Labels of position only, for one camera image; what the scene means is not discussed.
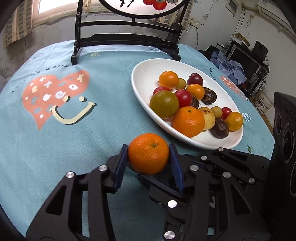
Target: curtain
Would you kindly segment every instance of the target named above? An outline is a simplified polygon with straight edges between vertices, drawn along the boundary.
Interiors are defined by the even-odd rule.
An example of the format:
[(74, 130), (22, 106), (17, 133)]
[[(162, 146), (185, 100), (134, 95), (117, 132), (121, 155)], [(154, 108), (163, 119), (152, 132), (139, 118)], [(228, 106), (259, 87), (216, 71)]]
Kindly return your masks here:
[[(190, 17), (190, 12), (191, 12), (191, 8), (192, 8), (192, 4), (193, 4), (193, 0), (189, 1), (187, 10), (185, 12), (183, 21), (182, 21), (182, 28), (183, 30), (187, 30), (188, 29), (188, 22), (189, 22), (189, 17)], [(166, 25), (171, 25), (173, 22), (175, 22), (177, 20), (178, 14), (180, 14), (182, 12), (182, 8), (179, 9), (178, 11), (166, 15), (164, 17), (161, 18), (153, 18), (151, 19), (152, 21), (158, 22), (158, 23), (162, 23), (162, 24), (166, 24)]]
[(32, 0), (24, 0), (6, 23), (3, 48), (32, 32)]

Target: black speaker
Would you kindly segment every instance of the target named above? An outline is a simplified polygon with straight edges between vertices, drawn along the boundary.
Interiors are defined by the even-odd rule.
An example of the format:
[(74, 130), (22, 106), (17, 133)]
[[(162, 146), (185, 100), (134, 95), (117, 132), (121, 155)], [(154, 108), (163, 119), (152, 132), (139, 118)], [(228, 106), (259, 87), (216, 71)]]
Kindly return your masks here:
[(267, 48), (260, 42), (256, 41), (252, 53), (255, 54), (259, 59), (265, 59), (267, 55)]
[(274, 151), (268, 167), (262, 216), (270, 241), (296, 240), (296, 98), (274, 94)]

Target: blue gripper pad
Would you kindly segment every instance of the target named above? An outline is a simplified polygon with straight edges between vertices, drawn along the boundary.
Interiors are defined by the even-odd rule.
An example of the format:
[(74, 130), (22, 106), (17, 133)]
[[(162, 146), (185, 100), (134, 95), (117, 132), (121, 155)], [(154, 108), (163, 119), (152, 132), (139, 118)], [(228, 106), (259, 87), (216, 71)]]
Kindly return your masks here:
[(116, 160), (117, 168), (116, 168), (116, 171), (114, 172), (114, 184), (113, 184), (113, 189), (115, 192), (121, 187), (127, 162), (128, 162), (128, 146), (124, 144)]
[(173, 143), (171, 143), (169, 146), (169, 150), (170, 150), (170, 165), (172, 167), (172, 173), (175, 179), (175, 183), (176, 183), (176, 187), (179, 188), (179, 191), (181, 193), (183, 193), (184, 190), (184, 184), (183, 184), (183, 180), (184, 180), (184, 176), (183, 176), (183, 172), (180, 166), (180, 163), (178, 161), (178, 152), (177, 149), (175, 147), (175, 145)]

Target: orange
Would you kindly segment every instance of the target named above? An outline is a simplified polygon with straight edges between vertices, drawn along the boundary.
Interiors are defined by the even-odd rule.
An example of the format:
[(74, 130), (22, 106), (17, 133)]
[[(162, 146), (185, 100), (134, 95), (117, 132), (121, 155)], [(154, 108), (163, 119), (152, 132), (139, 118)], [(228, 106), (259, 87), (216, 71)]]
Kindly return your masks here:
[(182, 107), (173, 117), (173, 128), (187, 137), (197, 136), (205, 127), (205, 119), (200, 110)]
[(168, 87), (169, 89), (174, 89), (179, 84), (179, 77), (173, 71), (164, 71), (158, 78), (160, 86)]
[(162, 171), (168, 162), (166, 141), (152, 133), (136, 137), (128, 147), (128, 160), (134, 171), (152, 175)]
[(201, 100), (205, 95), (205, 90), (201, 85), (192, 84), (188, 85), (186, 90), (190, 92), (196, 99)]
[(242, 127), (244, 120), (241, 113), (233, 111), (227, 116), (225, 122), (228, 125), (230, 131), (237, 131)]

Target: blue tablecloth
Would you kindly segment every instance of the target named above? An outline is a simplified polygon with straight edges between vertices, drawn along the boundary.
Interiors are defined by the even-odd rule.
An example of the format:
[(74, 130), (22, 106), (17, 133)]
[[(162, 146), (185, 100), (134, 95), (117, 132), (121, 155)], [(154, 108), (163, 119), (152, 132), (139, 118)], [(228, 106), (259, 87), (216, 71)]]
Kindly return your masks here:
[[(202, 54), (179, 45), (181, 61), (217, 81), (245, 117), (244, 135), (234, 148), (270, 159), (274, 139), (252, 104)], [(78, 65), (71, 66), (73, 41), (37, 51), (10, 79), (0, 94), (0, 203), (25, 235), (44, 200), (68, 171), (78, 175), (104, 164), (142, 133), (156, 133), (179, 153), (205, 152), (187, 146), (164, 132), (135, 98), (133, 68), (150, 58), (170, 58), (145, 46), (86, 47)], [(88, 102), (97, 105), (72, 125), (52, 116), (50, 108), (71, 119)], [(117, 240), (162, 240), (164, 209), (152, 202), (148, 190), (126, 170), (122, 187), (109, 195)], [(87, 203), (83, 201), (83, 233), (88, 235)]]

